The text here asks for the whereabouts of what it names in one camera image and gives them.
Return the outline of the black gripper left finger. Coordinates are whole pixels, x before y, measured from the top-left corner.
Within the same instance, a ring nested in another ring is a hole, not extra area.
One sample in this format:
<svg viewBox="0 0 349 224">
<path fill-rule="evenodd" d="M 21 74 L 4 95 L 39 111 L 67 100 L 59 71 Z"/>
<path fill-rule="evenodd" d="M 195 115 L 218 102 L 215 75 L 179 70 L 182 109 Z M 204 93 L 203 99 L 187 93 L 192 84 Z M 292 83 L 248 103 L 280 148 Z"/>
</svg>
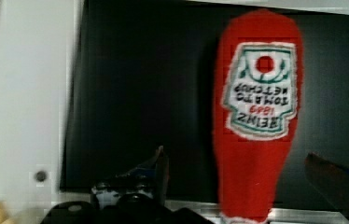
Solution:
<svg viewBox="0 0 349 224">
<path fill-rule="evenodd" d="M 116 205 L 119 199 L 139 193 L 164 205 L 169 181 L 169 158 L 159 146 L 148 160 L 131 170 L 97 181 L 91 187 L 91 203 L 98 209 Z"/>
</svg>

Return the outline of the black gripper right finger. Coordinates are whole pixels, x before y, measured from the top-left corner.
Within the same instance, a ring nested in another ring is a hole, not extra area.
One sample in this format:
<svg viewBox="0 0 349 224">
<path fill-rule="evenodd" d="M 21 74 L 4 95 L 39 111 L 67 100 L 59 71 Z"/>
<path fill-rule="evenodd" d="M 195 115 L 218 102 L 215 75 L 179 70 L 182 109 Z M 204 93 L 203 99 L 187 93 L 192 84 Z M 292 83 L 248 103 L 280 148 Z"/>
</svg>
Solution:
<svg viewBox="0 0 349 224">
<path fill-rule="evenodd" d="M 309 153 L 304 162 L 311 185 L 349 220 L 349 167 Z"/>
</svg>

